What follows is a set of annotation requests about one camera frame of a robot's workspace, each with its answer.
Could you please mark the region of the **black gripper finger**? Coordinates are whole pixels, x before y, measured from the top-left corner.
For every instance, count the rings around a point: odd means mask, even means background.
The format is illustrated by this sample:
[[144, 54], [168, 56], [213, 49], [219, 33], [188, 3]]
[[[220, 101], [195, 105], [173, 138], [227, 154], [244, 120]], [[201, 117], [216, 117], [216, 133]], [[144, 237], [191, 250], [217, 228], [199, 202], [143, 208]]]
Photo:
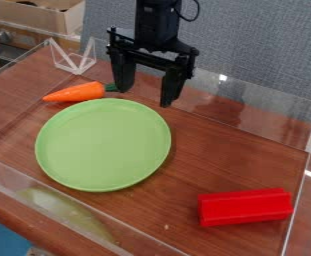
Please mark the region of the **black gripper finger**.
[[160, 106], [168, 107], [179, 98], [185, 75], [179, 69], [169, 68], [161, 78]]
[[135, 83], [136, 63], [127, 54], [113, 53], [111, 55], [111, 67], [116, 88], [124, 93]]

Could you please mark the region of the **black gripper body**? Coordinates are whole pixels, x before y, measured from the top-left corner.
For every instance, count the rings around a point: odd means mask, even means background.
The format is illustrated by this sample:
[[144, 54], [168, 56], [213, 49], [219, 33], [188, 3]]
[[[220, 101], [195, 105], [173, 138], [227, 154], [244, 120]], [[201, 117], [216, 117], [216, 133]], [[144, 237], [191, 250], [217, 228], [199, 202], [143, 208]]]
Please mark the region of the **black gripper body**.
[[124, 65], [127, 59], [131, 59], [135, 63], [164, 71], [169, 64], [177, 64], [183, 66], [185, 76], [188, 78], [193, 76], [199, 50], [176, 37], [161, 45], [155, 45], [136, 40], [132, 29], [111, 26], [107, 33], [109, 35], [107, 54], [112, 65]]

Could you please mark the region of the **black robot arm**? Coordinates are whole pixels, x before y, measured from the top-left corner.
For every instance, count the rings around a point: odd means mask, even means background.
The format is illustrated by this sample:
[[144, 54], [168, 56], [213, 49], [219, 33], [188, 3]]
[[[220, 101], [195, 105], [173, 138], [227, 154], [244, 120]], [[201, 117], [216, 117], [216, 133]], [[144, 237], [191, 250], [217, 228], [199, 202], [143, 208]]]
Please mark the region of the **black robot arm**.
[[179, 98], [187, 79], [193, 76], [199, 50], [177, 38], [181, 0], [136, 0], [132, 30], [111, 26], [107, 29], [112, 75], [117, 90], [127, 92], [135, 83], [136, 65], [164, 71], [160, 106], [168, 107]]

